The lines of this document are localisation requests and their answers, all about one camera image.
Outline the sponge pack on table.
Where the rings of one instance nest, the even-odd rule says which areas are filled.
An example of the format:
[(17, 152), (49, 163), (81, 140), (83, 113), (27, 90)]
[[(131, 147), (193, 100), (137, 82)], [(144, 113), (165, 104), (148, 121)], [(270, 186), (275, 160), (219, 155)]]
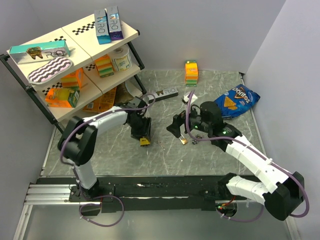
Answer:
[(195, 60), (187, 60), (185, 62), (185, 85), (187, 87), (196, 87), (198, 78), (199, 72), (197, 62)]

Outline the small brass padlock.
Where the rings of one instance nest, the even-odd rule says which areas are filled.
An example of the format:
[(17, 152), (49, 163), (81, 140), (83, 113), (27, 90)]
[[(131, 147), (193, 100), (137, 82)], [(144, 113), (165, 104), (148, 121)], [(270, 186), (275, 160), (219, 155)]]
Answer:
[(181, 134), (180, 137), (178, 138), (180, 142), (185, 145), (188, 143), (188, 140)]

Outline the blue Doritos chip bag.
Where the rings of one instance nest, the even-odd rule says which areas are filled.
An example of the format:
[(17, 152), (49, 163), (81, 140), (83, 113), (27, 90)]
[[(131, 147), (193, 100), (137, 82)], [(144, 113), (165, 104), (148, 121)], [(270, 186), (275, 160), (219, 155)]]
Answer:
[(223, 118), (234, 119), (250, 110), (260, 98), (259, 94), (239, 84), (219, 96), (214, 102), (220, 108)]

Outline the yellow black padlock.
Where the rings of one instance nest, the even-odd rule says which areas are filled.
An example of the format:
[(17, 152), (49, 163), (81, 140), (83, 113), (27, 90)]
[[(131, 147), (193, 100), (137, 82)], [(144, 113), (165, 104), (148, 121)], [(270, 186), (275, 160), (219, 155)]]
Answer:
[(148, 138), (141, 137), (139, 139), (139, 144), (140, 144), (141, 147), (147, 147), (147, 146), (149, 146), (151, 144), (151, 142), (150, 142), (150, 140)]

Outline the teal toothpaste box lying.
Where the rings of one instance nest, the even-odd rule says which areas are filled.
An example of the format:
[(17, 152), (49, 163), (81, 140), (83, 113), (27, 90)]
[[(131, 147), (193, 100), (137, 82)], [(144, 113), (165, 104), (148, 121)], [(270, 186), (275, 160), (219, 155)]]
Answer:
[(8, 54), (17, 64), (27, 64), (69, 57), (70, 50), (65, 40), (58, 40), (12, 46)]

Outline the beige black shelf rack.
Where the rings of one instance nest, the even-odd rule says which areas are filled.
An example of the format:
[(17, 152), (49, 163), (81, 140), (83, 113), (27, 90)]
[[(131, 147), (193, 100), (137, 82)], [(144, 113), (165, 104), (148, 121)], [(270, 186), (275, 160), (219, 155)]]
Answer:
[[(102, 96), (131, 77), (135, 78), (143, 94), (147, 92), (138, 77), (138, 73), (143, 70), (145, 66), (132, 44), (132, 40), (136, 39), (140, 35), (140, 32), (129, 26), (124, 21), (121, 22), (121, 27), (124, 33), (124, 39), (100, 45), (96, 38), (94, 15), (91, 14), (31, 40), (30, 43), (32, 44), (47, 42), (49, 40), (54, 43), (66, 41), (67, 46), (72, 49), (70, 56), (68, 56), (68, 59), (73, 63), (72, 66), (43, 85), (35, 85), (31, 83), (25, 84), (8, 63), (8, 59), (10, 59), (10, 55), (8, 53), (1, 54), (0, 61), (17, 80), (46, 119), (60, 132), (62, 132), (63, 126), (60, 124), (62, 120), (69, 118), (94, 99)], [(125, 72), (117, 72), (115, 75), (107, 78), (99, 78), (98, 74), (94, 73), (92, 70), (85, 69), (83, 75), (84, 86), (81, 89), (78, 104), (75, 108), (49, 107), (47, 105), (45, 102), (46, 88), (53, 87), (54, 84), (60, 81), (61, 77), (68, 75), (77, 69), (86, 68), (90, 64), (94, 63), (96, 59), (121, 46), (128, 46), (137, 61), (131, 69)]]

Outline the brown pouch bottom shelf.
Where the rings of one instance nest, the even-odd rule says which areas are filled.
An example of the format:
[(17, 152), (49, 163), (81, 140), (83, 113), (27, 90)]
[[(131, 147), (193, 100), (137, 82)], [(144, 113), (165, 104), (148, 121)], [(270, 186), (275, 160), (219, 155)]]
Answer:
[(133, 100), (133, 96), (129, 93), (125, 82), (122, 82), (116, 87), (115, 98), (114, 98), (114, 106), (125, 105), (131, 100)]

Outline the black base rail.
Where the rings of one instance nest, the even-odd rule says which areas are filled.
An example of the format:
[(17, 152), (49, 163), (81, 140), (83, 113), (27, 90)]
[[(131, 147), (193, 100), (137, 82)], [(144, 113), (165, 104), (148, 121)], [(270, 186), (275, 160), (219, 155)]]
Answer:
[(215, 211), (216, 204), (233, 199), (223, 175), (106, 176), (98, 177), (97, 194), (86, 199), (77, 186), (71, 203), (101, 204), (103, 213), (116, 211)]

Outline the purple toothpaste box standing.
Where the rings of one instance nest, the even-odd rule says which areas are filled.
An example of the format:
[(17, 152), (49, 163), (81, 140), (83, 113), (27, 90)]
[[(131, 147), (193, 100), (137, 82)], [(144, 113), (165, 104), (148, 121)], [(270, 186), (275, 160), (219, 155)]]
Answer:
[(124, 38), (119, 9), (117, 6), (110, 6), (106, 8), (108, 32), (112, 41), (122, 40)]

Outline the orange box bottom shelf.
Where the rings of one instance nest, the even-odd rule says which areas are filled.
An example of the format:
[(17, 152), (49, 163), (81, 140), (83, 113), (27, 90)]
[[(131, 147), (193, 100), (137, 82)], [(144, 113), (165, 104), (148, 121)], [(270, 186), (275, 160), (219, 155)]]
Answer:
[(88, 103), (82, 110), (85, 112), (102, 113), (114, 106), (117, 88), (114, 87), (94, 101)]

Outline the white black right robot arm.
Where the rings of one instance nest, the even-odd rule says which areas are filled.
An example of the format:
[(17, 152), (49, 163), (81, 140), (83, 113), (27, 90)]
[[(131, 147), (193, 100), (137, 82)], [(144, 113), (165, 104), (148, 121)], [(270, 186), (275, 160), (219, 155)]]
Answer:
[(166, 129), (179, 138), (181, 126), (187, 134), (193, 129), (206, 133), (212, 145), (237, 159), (258, 178), (255, 182), (227, 174), (218, 187), (223, 199), (240, 196), (254, 200), (280, 221), (307, 200), (304, 177), (297, 171), (291, 173), (283, 169), (256, 149), (237, 128), (224, 122), (220, 108), (213, 101), (203, 102), (198, 108), (188, 106), (173, 116)]

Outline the sponge pack middle shelf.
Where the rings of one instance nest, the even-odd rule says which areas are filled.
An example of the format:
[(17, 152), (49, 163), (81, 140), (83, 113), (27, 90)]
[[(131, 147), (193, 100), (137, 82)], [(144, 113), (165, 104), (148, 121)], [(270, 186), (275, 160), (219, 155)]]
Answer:
[(96, 59), (94, 63), (101, 78), (114, 75), (112, 61), (107, 54)]

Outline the silver toothpaste box on table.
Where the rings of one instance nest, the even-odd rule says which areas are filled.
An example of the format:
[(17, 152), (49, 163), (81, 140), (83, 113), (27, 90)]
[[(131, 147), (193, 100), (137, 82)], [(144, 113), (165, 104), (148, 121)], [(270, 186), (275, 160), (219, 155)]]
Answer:
[(152, 103), (154, 100), (155, 102), (159, 102), (162, 100), (166, 100), (169, 98), (173, 98), (179, 95), (179, 91), (177, 87), (170, 87), (159, 91), (154, 91), (151, 95), (148, 95), (148, 103)]

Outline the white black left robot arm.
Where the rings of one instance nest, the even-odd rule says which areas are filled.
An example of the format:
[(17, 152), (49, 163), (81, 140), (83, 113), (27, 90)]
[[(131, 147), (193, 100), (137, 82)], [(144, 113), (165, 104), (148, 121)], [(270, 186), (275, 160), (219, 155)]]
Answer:
[(127, 124), (131, 127), (132, 138), (149, 140), (151, 118), (145, 117), (145, 113), (153, 103), (145, 102), (142, 97), (134, 97), (127, 103), (115, 105), (94, 116), (73, 116), (68, 121), (57, 144), (59, 160), (71, 167), (80, 193), (87, 201), (93, 201), (101, 194), (99, 180), (91, 164), (97, 136)]

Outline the pink grey striped sponge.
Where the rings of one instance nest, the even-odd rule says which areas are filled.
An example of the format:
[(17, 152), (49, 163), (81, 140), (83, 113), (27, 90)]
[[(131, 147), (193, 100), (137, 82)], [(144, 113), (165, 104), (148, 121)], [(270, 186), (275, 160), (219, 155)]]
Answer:
[(59, 56), (53, 58), (48, 63), (40, 68), (33, 70), (28, 76), (27, 80), (30, 84), (42, 85), (49, 82), (51, 79), (62, 74), (73, 66), (73, 62), (64, 57)]

